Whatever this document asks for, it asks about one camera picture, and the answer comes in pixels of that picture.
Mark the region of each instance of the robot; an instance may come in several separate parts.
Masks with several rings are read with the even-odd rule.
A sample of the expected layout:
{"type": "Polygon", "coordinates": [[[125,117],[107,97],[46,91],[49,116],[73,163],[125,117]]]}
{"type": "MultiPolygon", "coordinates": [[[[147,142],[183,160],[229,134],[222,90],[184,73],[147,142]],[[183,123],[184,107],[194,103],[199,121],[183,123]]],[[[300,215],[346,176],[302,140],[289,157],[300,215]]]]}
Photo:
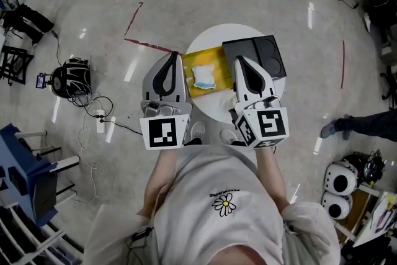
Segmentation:
{"type": "MultiPolygon", "coordinates": [[[[259,64],[237,56],[233,89],[238,102],[230,110],[232,121],[247,147],[279,144],[289,137],[287,109],[275,95],[273,80],[259,64]]],[[[145,147],[175,149],[184,146],[192,104],[186,102],[182,57],[178,52],[164,56],[143,79],[140,119],[145,147]]]]}

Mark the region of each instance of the flower graphic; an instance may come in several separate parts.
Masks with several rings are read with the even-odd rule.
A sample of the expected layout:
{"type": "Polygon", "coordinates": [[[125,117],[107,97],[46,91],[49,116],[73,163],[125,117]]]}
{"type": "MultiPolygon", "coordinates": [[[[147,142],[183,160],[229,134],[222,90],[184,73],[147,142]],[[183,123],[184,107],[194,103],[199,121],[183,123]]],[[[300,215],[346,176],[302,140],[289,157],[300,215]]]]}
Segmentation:
{"type": "Polygon", "coordinates": [[[230,202],[232,198],[233,196],[231,193],[228,193],[228,195],[221,195],[212,203],[215,210],[220,210],[219,215],[221,217],[229,215],[236,208],[236,206],[230,202]]]}

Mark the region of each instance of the round white table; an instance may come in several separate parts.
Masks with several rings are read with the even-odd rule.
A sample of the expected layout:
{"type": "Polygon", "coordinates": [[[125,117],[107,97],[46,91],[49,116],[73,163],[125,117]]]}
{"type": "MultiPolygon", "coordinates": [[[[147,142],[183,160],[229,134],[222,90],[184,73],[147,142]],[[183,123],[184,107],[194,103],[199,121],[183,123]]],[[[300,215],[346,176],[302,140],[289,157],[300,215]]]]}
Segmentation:
{"type": "MultiPolygon", "coordinates": [[[[246,25],[220,24],[207,29],[194,39],[186,54],[220,47],[225,41],[263,36],[264,34],[258,30],[246,25]]],[[[273,83],[276,95],[281,97],[284,92],[285,78],[277,79],[273,83]]],[[[232,89],[202,95],[192,100],[205,115],[222,123],[233,124],[229,110],[233,109],[237,103],[237,96],[232,89]]]]}

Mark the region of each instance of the red tape line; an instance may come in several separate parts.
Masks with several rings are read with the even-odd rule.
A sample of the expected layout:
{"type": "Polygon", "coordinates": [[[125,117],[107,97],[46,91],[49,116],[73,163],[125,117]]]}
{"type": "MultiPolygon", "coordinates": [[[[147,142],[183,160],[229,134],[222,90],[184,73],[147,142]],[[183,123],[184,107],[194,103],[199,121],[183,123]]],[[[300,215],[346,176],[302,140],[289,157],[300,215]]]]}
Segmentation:
{"type": "Polygon", "coordinates": [[[143,5],[143,2],[140,2],[140,3],[139,3],[139,7],[136,9],[136,11],[135,11],[135,13],[134,13],[134,15],[133,15],[133,17],[132,17],[132,20],[131,20],[130,24],[128,25],[127,31],[124,33],[124,35],[126,35],[127,32],[128,32],[128,30],[130,30],[130,27],[131,27],[132,23],[133,23],[134,20],[135,20],[135,16],[136,16],[136,14],[138,13],[139,8],[142,7],[142,5],[143,5]]]}
{"type": "Polygon", "coordinates": [[[163,48],[163,47],[159,47],[158,45],[154,45],[154,44],[150,44],[150,43],[146,43],[146,42],[139,42],[138,40],[133,40],[133,39],[124,39],[124,40],[132,42],[132,43],[144,45],[145,47],[149,47],[149,48],[153,48],[153,49],[157,49],[157,50],[161,50],[161,51],[165,51],[165,52],[169,52],[169,53],[172,52],[172,50],[163,48]]]}
{"type": "Polygon", "coordinates": [[[343,88],[343,81],[345,79],[345,41],[343,41],[343,67],[342,67],[342,83],[341,83],[341,89],[343,88]]]}

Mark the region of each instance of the white t-shirt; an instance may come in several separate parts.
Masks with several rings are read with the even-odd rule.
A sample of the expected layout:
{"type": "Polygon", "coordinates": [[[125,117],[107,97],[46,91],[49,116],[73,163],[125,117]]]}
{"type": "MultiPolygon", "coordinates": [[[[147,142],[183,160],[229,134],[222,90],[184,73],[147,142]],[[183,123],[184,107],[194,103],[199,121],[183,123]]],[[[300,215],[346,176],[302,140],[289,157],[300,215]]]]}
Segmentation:
{"type": "MultiPolygon", "coordinates": [[[[268,265],[339,264],[336,231],[322,206],[292,204],[280,215],[255,165],[238,148],[192,145],[179,150],[174,183],[154,217],[159,262],[208,264],[217,252],[243,245],[268,265]]],[[[85,264],[119,261],[124,239],[148,222],[126,221],[115,208],[101,210],[85,264]]]]}

